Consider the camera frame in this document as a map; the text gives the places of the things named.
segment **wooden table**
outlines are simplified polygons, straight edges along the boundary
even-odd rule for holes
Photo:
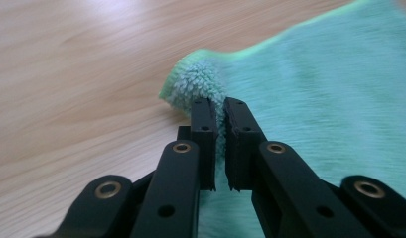
[[[158,99],[181,57],[347,2],[0,0],[0,238],[52,233],[93,179],[153,170],[188,123]]]

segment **teal towel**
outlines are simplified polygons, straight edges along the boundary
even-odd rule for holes
[[[236,53],[198,50],[169,75],[160,97],[189,113],[225,96],[244,100],[269,140],[292,146],[334,185],[379,179],[406,197],[406,12],[359,0]],[[263,237],[250,192],[229,191],[224,138],[217,192],[201,192],[200,237]]]

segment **microfiber cloth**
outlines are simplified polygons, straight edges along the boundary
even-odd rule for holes
[[[321,179],[364,175],[406,198],[406,11],[396,2],[355,1],[235,53],[197,50],[160,93],[187,114],[210,98],[220,134],[226,96],[245,101],[268,140],[292,146]],[[229,190],[221,135],[218,148],[199,237],[264,237],[250,191]]]

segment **brass ring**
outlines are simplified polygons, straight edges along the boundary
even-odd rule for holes
[[[286,148],[280,144],[271,143],[267,145],[267,150],[275,154],[283,154]]]
[[[114,186],[114,190],[103,191],[103,188],[106,186]],[[97,187],[97,189],[94,192],[94,195],[100,199],[107,199],[118,194],[118,192],[121,190],[121,187],[122,187],[121,183],[117,181],[107,181]]]
[[[178,143],[173,149],[176,153],[186,153],[191,150],[191,146],[187,143]]]
[[[365,180],[359,180],[354,183],[354,188],[363,195],[372,197],[372,198],[382,198],[385,196],[385,191],[382,190],[379,186]]]

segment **wooden surface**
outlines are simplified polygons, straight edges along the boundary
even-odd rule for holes
[[[0,1],[0,237],[49,234],[93,179],[153,170],[188,123],[157,97],[181,57],[347,2]]]

